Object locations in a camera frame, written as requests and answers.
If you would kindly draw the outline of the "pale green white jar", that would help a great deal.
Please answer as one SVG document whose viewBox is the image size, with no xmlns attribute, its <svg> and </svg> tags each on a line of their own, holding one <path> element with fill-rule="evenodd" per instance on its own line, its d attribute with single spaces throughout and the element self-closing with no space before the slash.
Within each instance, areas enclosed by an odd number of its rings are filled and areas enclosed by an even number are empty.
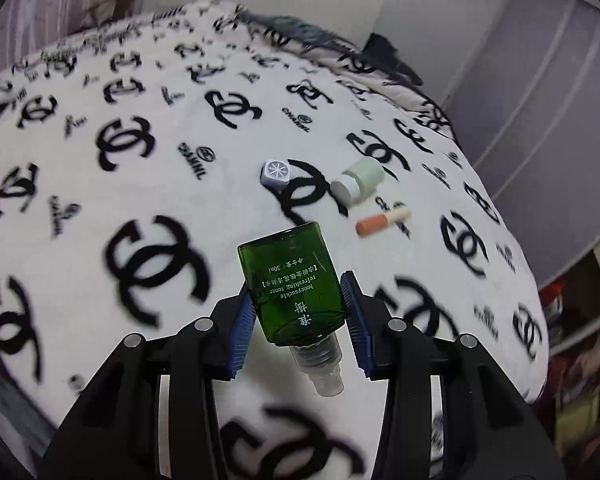
<svg viewBox="0 0 600 480">
<path fill-rule="evenodd" d="M 329 189 L 340 205 L 349 208 L 367 200 L 384 177 L 381 163 L 365 156 L 332 180 Z"/>
</svg>

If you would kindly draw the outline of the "logo print pillow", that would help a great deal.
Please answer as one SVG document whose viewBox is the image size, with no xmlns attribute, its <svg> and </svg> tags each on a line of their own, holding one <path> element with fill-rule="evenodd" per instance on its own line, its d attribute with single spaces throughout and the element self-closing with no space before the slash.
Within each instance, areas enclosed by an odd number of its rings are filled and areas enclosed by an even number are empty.
<svg viewBox="0 0 600 480">
<path fill-rule="evenodd" d="M 213 10 L 213 28 L 246 46 L 268 54 L 288 54 L 316 68 L 330 70 L 364 91 L 377 93 L 407 110 L 430 101 L 407 76 L 355 47 L 329 30 L 283 15 L 253 13 L 240 4 L 222 1 Z"/>
</svg>

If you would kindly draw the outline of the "grey panelled wardrobe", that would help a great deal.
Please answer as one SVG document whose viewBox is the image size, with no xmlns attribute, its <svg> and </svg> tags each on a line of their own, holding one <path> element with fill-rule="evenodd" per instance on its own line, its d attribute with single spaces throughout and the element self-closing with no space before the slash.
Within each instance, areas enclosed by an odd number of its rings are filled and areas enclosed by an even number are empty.
<svg viewBox="0 0 600 480">
<path fill-rule="evenodd" d="M 445 104 L 539 284 L 600 240 L 600 9 L 505 0 Z"/>
</svg>

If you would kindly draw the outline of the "dark green toner bottle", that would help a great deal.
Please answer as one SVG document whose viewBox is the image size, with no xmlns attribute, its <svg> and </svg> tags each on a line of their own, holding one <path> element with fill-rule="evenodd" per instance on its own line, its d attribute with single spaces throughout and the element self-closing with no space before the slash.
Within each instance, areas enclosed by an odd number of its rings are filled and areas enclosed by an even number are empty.
<svg viewBox="0 0 600 480">
<path fill-rule="evenodd" d="M 237 253 L 265 339 L 290 351 L 320 396 L 338 396 L 344 385 L 336 331 L 346 309 L 320 226 L 250 240 Z"/>
</svg>

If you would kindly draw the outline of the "dark clothing by pillow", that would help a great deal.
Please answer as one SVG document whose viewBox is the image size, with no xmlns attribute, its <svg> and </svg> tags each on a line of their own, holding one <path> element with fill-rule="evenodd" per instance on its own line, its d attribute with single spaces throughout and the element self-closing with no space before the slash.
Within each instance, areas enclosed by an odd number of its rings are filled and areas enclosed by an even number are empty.
<svg viewBox="0 0 600 480">
<path fill-rule="evenodd" d="M 366 61 L 373 63 L 388 75 L 413 87 L 422 86 L 422 77 L 399 58 L 398 50 L 385 36 L 372 32 L 362 50 L 362 55 Z"/>
</svg>

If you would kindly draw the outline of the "small white square cap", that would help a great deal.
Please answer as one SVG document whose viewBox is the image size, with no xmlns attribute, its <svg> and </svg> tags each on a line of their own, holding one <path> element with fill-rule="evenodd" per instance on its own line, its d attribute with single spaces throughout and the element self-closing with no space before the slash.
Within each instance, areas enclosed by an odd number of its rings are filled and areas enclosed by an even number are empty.
<svg viewBox="0 0 600 480">
<path fill-rule="evenodd" d="M 267 159 L 260 172 L 260 182 L 266 188 L 282 190 L 291 179 L 290 165 L 286 160 Z"/>
</svg>

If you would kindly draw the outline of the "orange cream tube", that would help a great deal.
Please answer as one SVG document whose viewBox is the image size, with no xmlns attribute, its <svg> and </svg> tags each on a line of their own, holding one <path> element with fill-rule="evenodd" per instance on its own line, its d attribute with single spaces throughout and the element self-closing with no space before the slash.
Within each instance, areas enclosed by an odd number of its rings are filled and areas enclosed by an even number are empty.
<svg viewBox="0 0 600 480">
<path fill-rule="evenodd" d="M 404 222 L 410 217 L 411 211 L 407 207 L 401 206 L 356 222 L 355 231 L 359 237 L 368 237 L 388 229 L 389 226 Z"/>
</svg>

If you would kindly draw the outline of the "white black logo blanket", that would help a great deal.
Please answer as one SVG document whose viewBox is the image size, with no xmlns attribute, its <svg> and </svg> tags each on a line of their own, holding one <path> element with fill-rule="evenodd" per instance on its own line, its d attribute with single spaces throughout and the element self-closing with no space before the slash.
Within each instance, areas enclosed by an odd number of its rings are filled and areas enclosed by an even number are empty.
<svg viewBox="0 0 600 480">
<path fill-rule="evenodd" d="M 201 1 L 67 37 L 0 73 L 0 413 L 42 458 L 125 336 L 177 334 L 248 287 L 237 247 L 315 222 L 338 281 L 427 336 L 471 334 L 527 404 L 547 373 L 534 277 L 445 114 L 218 35 Z M 373 157 L 384 180 L 340 205 Z M 267 159 L 291 179 L 260 182 Z M 359 237 L 356 222 L 411 217 Z M 320 396 L 256 312 L 244 365 L 213 384 L 224 479 L 375 479 L 388 384 L 358 367 Z"/>
</svg>

